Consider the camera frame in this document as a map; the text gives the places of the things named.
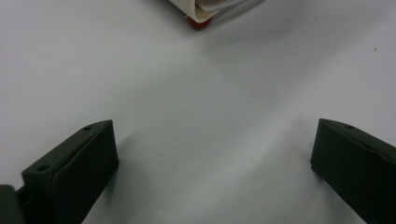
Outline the white box with red foot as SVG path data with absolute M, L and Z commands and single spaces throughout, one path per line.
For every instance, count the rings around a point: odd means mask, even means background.
M 233 20 L 267 0 L 168 0 L 194 30 L 204 30 L 215 18 Z

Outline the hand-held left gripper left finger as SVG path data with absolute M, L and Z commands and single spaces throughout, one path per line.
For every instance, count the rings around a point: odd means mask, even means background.
M 119 166 L 113 122 L 90 124 L 22 171 L 28 224 L 81 224 Z

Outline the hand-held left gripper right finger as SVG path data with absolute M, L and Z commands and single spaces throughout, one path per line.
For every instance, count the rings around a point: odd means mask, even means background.
M 311 168 L 367 224 L 396 224 L 396 147 L 354 126 L 320 119 Z

